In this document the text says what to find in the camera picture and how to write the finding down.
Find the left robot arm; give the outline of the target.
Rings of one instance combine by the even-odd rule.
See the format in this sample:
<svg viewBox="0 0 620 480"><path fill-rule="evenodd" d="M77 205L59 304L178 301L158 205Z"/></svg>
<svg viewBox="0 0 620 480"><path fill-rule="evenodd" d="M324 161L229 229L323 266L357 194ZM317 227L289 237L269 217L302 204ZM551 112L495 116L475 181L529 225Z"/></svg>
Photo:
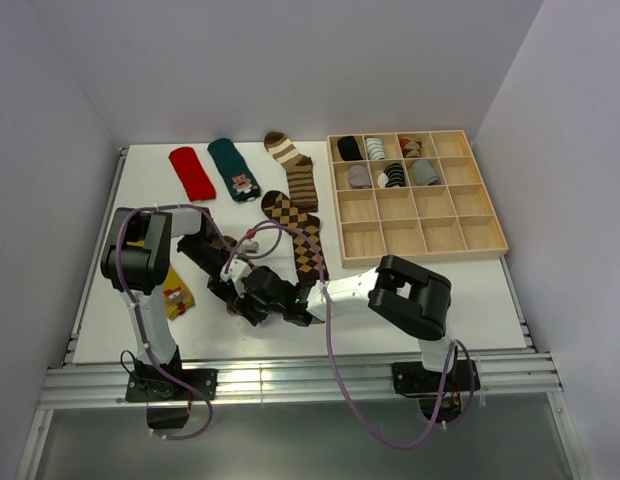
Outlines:
<svg viewBox="0 0 620 480"><path fill-rule="evenodd" d="M178 250L207 273L213 294L232 306L239 294L233 282L223 277L230 245L204 207L117 209L100 270L127 304L137 342L131 375L135 386L161 399L175 399L185 391L208 399L184 375L164 309L163 286L174 238L179 240Z"/></svg>

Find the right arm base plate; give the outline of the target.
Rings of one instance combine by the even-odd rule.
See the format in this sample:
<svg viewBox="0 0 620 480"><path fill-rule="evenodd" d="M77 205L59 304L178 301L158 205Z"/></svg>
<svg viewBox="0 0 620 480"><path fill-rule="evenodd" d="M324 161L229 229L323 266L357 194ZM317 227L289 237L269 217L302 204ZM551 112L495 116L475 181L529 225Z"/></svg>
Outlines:
<svg viewBox="0 0 620 480"><path fill-rule="evenodd" d="M413 397L436 395L439 389L439 372L428 371L420 361L395 362L391 364L393 389L396 394ZM481 382L473 360L457 360L446 375L444 392L469 393L478 391Z"/></svg>

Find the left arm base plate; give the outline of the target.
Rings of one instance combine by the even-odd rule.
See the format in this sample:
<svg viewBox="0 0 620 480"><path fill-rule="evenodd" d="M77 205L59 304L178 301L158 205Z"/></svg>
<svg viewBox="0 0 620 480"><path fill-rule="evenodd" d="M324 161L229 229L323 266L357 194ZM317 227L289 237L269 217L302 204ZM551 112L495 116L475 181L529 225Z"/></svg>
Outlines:
<svg viewBox="0 0 620 480"><path fill-rule="evenodd" d="M175 376L184 384L201 392L208 400L216 395L217 369L186 369ZM147 374L129 377L125 393L128 403L200 400L200 397L179 383L151 369Z"/></svg>

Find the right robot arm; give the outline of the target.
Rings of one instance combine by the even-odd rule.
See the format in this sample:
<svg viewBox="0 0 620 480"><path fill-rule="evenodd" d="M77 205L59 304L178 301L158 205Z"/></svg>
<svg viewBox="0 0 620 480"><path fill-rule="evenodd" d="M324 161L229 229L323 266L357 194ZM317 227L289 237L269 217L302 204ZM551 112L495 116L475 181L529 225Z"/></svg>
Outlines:
<svg viewBox="0 0 620 480"><path fill-rule="evenodd" d="M266 266L252 268L232 259L222 268L221 279L241 300L254 301L267 315L278 313L296 326L374 313L418 340L428 386L442 390L457 377L457 366L447 357L456 350L446 324L451 282L402 257L386 255L377 267L337 280L327 277L320 260L319 279L295 285Z"/></svg>

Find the light brown argyle sock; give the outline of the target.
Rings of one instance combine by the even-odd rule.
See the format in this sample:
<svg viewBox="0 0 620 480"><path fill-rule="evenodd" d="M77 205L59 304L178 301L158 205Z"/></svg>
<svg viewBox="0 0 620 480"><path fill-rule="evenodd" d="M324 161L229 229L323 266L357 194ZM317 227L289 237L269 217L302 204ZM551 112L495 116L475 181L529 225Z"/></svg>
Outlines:
<svg viewBox="0 0 620 480"><path fill-rule="evenodd" d="M247 295L244 285L244 280L252 272L252 264L240 256L230 258L231 251L236 246L232 237L215 238L210 246L214 261L209 273L208 289L225 303L230 314L255 323L253 301Z"/></svg>

